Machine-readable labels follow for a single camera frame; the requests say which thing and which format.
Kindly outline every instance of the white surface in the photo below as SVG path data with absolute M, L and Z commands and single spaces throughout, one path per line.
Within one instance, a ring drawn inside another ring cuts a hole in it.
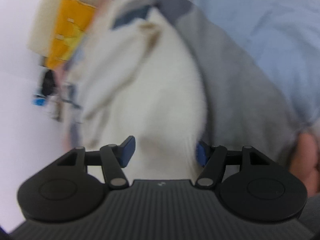
M 0 225 L 11 231 L 23 216 L 19 185 L 63 154 L 60 124 L 31 104 L 42 67 L 26 49 L 39 0 L 0 0 Z

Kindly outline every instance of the white fabric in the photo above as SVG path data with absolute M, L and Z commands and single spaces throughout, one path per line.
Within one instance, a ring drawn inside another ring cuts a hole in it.
M 80 78 L 77 98 L 86 150 L 120 144 L 133 135 L 136 151 L 124 169 L 130 181 L 195 179 L 206 102 L 196 65 L 174 28 L 153 8 L 147 21 L 116 30 L 96 23 L 92 33 L 84 46 L 86 64 L 69 75 L 69 80 Z
M 31 28 L 28 48 L 42 56 L 47 56 L 50 49 L 51 35 L 56 23 L 57 11 L 61 0 L 41 0 Z M 98 0 L 79 0 L 96 5 Z

